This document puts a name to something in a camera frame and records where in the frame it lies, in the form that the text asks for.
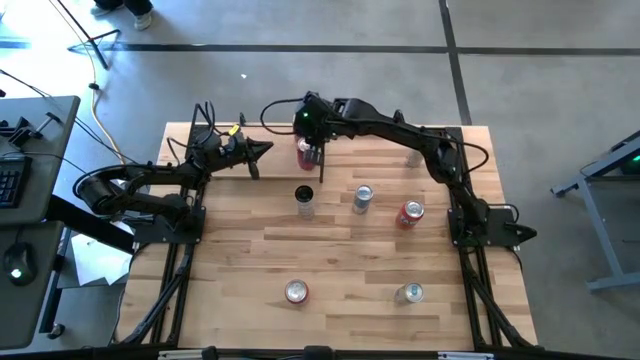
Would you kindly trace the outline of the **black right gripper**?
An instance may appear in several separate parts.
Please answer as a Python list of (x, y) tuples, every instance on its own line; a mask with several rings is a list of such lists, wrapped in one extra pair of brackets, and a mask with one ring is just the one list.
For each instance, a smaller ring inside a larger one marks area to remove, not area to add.
[[(325, 120), (331, 114), (331, 104), (327, 100), (322, 99), (318, 93), (307, 92), (294, 113), (294, 134), (303, 137), (310, 145), (321, 145), (328, 137)], [(321, 163), (320, 147), (309, 148), (308, 161), (312, 164)]]

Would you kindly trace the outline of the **white Celsius can black lid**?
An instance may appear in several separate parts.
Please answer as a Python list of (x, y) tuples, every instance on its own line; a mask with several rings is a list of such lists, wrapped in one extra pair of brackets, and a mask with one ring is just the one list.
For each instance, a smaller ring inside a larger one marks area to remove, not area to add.
[(314, 216), (314, 191), (308, 185), (300, 185), (294, 191), (298, 214), (302, 218), (310, 219)]

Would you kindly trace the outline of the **blue silver Red Bull can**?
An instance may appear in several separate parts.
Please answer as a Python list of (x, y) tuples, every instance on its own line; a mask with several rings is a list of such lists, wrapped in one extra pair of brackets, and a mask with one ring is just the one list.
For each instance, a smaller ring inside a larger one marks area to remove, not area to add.
[(354, 192), (353, 212), (355, 214), (364, 214), (369, 209), (373, 199), (373, 189), (369, 185), (360, 185)]

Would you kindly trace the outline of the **red Fanta strawberry soda can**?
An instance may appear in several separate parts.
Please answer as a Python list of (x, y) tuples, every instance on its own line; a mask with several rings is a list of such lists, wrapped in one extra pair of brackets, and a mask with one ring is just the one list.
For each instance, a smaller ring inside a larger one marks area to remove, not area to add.
[(286, 284), (284, 293), (289, 303), (303, 304), (309, 296), (309, 288), (303, 280), (294, 279)]
[(410, 200), (401, 206), (396, 216), (396, 225), (403, 229), (411, 229), (417, 225), (423, 216), (424, 206), (416, 200)]

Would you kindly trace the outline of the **white Celsius energy drink can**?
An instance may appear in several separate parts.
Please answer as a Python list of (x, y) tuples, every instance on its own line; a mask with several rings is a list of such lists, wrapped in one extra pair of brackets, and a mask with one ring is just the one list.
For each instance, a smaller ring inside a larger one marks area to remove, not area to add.
[(423, 298), (424, 289), (416, 282), (403, 284), (394, 293), (394, 302), (400, 305), (419, 303)]

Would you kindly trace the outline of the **black tripod stand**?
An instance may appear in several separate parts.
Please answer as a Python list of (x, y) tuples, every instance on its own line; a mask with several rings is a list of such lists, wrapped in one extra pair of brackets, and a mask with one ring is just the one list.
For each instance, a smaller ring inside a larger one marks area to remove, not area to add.
[(98, 61), (104, 70), (108, 70), (110, 63), (106, 54), (115, 49), (121, 30), (114, 28), (98, 35), (91, 35), (64, 4), (63, 0), (50, 0), (50, 4), (78, 39), (78, 43), (68, 47), (67, 50), (70, 52), (85, 50), (89, 56)]

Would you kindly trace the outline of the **person's leg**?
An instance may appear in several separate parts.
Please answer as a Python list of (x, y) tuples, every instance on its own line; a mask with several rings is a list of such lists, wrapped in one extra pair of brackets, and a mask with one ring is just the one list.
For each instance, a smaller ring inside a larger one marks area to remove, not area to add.
[(151, 0), (94, 0), (95, 6), (103, 10), (126, 7), (134, 16), (141, 16), (153, 9)]

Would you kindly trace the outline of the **white paper sheets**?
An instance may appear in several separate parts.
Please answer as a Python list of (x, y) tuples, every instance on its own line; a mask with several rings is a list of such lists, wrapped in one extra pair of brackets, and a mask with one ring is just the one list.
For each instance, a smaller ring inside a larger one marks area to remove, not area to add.
[(112, 285), (129, 272), (131, 254), (83, 234), (72, 237), (71, 245), (80, 286), (100, 279)]

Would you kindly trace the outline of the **grey desk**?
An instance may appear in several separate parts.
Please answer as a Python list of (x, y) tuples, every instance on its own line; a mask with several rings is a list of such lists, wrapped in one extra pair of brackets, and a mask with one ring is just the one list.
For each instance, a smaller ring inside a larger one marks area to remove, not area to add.
[[(15, 125), (24, 118), (44, 127), (40, 139), (23, 146), (32, 163), (19, 205), (0, 209), (0, 350), (26, 347), (35, 334), (64, 228), (45, 215), (79, 105), (77, 96), (0, 99), (0, 120)], [(36, 267), (25, 286), (12, 284), (3, 269), (4, 252), (14, 243), (29, 245)]]

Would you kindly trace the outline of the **black desk clamp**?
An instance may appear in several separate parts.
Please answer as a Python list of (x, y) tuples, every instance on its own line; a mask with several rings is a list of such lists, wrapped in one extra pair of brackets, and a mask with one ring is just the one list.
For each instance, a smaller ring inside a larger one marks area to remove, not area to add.
[(47, 112), (46, 116), (47, 119), (37, 128), (34, 128), (24, 117), (20, 117), (15, 126), (10, 126), (6, 120), (0, 120), (0, 136), (5, 137), (11, 147), (21, 151), (22, 146), (30, 139), (42, 139), (42, 131), (52, 121), (59, 125), (62, 124), (61, 119), (53, 113)]

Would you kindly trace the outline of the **black keyboard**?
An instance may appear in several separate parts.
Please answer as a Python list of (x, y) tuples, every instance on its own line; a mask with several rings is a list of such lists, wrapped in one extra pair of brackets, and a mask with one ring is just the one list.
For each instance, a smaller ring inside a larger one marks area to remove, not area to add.
[(0, 158), (0, 208), (17, 208), (29, 178), (32, 158)]

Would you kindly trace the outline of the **black computer mouse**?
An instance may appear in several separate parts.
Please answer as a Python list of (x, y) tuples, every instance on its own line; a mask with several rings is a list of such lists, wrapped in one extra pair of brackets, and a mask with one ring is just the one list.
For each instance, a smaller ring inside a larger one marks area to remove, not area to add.
[(10, 245), (3, 254), (2, 265), (7, 278), (15, 286), (29, 285), (38, 273), (34, 249), (29, 243)]

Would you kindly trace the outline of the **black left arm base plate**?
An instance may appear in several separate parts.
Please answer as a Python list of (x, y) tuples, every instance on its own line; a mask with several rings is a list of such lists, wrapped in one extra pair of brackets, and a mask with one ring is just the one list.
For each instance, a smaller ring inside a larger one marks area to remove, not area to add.
[(196, 244), (202, 239), (206, 208), (194, 206), (178, 220), (163, 215), (130, 218), (125, 223), (134, 230), (138, 243)]

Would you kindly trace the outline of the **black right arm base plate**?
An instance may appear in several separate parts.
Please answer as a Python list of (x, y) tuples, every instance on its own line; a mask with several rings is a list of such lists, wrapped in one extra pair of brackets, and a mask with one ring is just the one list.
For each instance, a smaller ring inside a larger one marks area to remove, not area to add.
[(513, 247), (537, 236), (535, 229), (518, 224), (508, 208), (453, 208), (447, 217), (451, 241), (458, 247)]

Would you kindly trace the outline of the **grey metal cart frame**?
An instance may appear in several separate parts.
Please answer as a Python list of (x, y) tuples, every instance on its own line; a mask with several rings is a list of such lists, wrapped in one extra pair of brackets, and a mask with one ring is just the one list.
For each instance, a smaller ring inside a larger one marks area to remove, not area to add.
[(582, 197), (610, 270), (609, 276), (589, 281), (588, 289), (640, 285), (640, 270), (624, 270), (615, 249), (617, 244), (640, 245), (640, 130), (551, 193), (560, 198), (572, 190)]

